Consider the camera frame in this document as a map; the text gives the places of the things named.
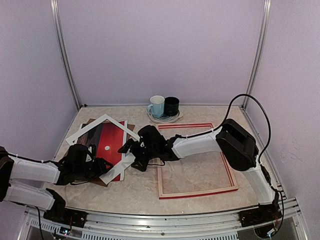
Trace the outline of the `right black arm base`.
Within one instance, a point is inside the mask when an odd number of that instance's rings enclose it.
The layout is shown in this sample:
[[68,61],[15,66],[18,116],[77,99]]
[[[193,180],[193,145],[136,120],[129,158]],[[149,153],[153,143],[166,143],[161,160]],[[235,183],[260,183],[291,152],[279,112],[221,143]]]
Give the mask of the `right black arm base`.
[[279,193],[276,192],[271,204],[258,204],[257,208],[242,210],[239,212],[239,220],[242,227],[263,224],[283,217],[279,206]]

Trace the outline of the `red and wood picture frame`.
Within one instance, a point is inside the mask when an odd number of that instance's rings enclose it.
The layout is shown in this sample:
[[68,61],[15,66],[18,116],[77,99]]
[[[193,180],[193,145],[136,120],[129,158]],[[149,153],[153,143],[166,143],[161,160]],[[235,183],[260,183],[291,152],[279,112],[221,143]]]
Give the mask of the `red and wood picture frame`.
[[234,171],[220,151],[188,156],[157,167],[160,200],[212,196],[237,191]]

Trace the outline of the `white mat board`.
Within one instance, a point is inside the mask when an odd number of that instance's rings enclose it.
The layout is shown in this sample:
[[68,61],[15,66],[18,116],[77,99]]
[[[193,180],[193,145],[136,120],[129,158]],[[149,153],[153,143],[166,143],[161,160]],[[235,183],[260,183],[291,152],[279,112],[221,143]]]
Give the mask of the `white mat board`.
[[[87,124],[85,127],[80,128],[76,133],[72,134],[71,136],[67,137],[65,141],[68,143],[69,146],[72,146],[75,144],[75,141],[93,129],[94,127],[100,125],[104,121],[109,121],[113,125],[117,126],[119,129],[121,129],[124,132],[124,136],[126,137],[127,134],[129,134],[133,139],[139,141],[140,137],[138,134],[130,130],[126,127],[126,125],[120,124],[117,120],[113,119],[107,114],[104,114],[94,120],[93,122]],[[124,157],[120,162],[118,162],[108,173],[101,175],[99,178],[107,185],[109,184],[114,178],[116,178],[118,175],[120,175],[122,172],[125,171],[126,168],[128,168],[135,160],[135,157],[132,153],[123,153],[121,155]]]

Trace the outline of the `dark green mug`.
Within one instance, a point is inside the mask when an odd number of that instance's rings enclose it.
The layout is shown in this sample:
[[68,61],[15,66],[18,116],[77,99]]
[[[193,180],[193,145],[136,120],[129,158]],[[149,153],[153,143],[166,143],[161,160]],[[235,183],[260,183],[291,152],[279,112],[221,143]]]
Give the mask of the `dark green mug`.
[[175,116],[179,111],[180,100],[174,96],[168,96],[164,101],[164,114],[166,116]]

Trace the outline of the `right aluminium corner post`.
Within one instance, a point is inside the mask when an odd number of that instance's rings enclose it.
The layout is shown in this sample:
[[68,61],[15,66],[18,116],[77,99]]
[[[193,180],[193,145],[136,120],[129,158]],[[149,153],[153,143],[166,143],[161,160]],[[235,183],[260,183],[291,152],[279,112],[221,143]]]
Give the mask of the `right aluminium corner post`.
[[268,31],[271,5],[272,5],[271,0],[264,1],[257,47],[256,47],[254,59],[253,59],[253,66],[252,66],[250,76],[249,76],[249,82],[248,82],[248,85],[246,88],[246,94],[248,94],[248,95],[252,95],[253,89],[255,86],[255,82],[256,82],[256,78],[258,75],[259,66],[260,66],[262,55],[263,55],[265,40],[266,40],[266,36],[267,36],[267,31]]

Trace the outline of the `red and dark photo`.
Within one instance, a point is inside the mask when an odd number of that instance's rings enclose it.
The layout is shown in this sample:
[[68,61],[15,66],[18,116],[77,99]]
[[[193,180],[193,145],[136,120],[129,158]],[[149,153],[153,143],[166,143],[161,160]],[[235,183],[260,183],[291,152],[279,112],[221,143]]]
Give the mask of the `red and dark photo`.
[[80,136],[76,143],[87,147],[95,145],[96,157],[106,160],[114,167],[122,160],[119,148],[125,141],[124,131],[111,122],[103,122]]

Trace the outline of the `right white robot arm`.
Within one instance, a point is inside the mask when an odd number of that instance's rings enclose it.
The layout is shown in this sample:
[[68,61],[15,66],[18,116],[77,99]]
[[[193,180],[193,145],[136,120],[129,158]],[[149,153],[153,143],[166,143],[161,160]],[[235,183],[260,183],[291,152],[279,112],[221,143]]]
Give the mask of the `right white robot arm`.
[[159,158],[163,162],[178,161],[189,156],[221,152],[228,164],[241,172],[252,187],[259,205],[256,218],[266,222],[275,212],[279,194],[272,186],[271,176],[261,164],[255,138],[236,121],[228,118],[220,126],[194,135],[175,135],[169,139],[155,126],[147,125],[138,132],[139,140],[129,139],[119,150],[134,156],[132,167],[144,172],[149,161]]

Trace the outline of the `aluminium corner post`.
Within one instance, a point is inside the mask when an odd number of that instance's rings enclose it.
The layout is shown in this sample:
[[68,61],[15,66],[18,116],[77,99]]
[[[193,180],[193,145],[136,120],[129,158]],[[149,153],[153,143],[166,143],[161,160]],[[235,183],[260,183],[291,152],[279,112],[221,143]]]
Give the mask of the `aluminium corner post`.
[[70,66],[70,62],[67,54],[67,48],[64,41],[64,34],[63,34],[62,22],[60,18],[58,1],[50,0],[50,8],[51,8],[53,25],[55,28],[55,34],[57,38],[57,44],[60,52],[63,69],[66,75],[67,83],[70,88],[71,96],[74,101],[75,107],[79,111],[82,107],[82,104],[81,104],[78,90],[72,75],[71,66]]
[[266,40],[266,36],[267,36],[267,31],[268,31],[271,5],[272,5],[271,0],[264,1],[257,47],[256,47],[254,59],[253,59],[253,66],[252,66],[250,76],[249,76],[249,82],[248,82],[248,85],[246,88],[246,94],[248,94],[248,95],[252,95],[253,89],[255,86],[255,82],[256,82],[256,78],[258,75],[259,66],[260,66],[262,55],[263,55],[265,40]]

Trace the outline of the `light blue mug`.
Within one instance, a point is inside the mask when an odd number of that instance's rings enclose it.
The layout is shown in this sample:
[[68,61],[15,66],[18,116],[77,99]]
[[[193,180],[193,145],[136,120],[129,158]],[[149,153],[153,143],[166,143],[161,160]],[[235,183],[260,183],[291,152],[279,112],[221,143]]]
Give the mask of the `light blue mug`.
[[161,118],[165,109],[165,98],[161,95],[154,95],[150,99],[150,104],[147,106],[147,112],[154,118]]

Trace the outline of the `white plate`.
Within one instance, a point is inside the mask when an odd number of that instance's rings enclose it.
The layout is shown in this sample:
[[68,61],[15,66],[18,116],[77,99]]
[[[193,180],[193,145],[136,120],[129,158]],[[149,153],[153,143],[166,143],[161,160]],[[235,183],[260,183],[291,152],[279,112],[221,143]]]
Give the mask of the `white plate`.
[[175,116],[166,116],[163,115],[160,118],[156,118],[151,114],[151,109],[150,110],[146,110],[147,116],[149,117],[149,119],[156,124],[171,124],[171,123],[176,123],[177,121],[181,120],[184,115],[182,112],[178,111],[177,115]]

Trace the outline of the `left aluminium corner post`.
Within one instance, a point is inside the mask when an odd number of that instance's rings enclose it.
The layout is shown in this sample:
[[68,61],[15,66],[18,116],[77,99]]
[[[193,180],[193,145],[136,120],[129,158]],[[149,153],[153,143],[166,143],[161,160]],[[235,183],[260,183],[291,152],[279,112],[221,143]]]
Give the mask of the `left aluminium corner post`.
[[74,101],[75,107],[79,111],[82,107],[82,104],[81,104],[78,90],[72,75],[71,66],[70,66],[70,62],[67,54],[67,48],[64,41],[64,34],[63,34],[62,22],[60,18],[58,1],[50,0],[50,8],[51,8],[53,25],[55,28],[55,34],[57,38],[57,44],[60,52],[63,69],[66,75],[67,83],[70,88],[71,96]]

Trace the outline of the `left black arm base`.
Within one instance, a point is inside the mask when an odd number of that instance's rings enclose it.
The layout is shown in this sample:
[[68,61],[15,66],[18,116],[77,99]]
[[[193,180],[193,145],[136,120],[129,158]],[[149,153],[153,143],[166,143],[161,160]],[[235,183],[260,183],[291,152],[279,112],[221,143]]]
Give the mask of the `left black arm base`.
[[88,213],[66,208],[66,201],[57,192],[49,188],[46,190],[53,196],[54,202],[52,207],[44,212],[43,218],[70,227],[84,228]]

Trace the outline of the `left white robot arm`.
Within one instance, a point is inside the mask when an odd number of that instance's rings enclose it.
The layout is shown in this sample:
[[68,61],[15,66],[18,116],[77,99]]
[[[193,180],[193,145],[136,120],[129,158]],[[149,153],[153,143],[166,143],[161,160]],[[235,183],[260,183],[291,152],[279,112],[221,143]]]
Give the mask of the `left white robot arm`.
[[51,189],[37,188],[24,181],[56,186],[88,183],[113,168],[113,164],[96,156],[96,146],[74,144],[59,161],[35,160],[0,148],[0,199],[49,211],[63,223],[70,218],[65,201]]

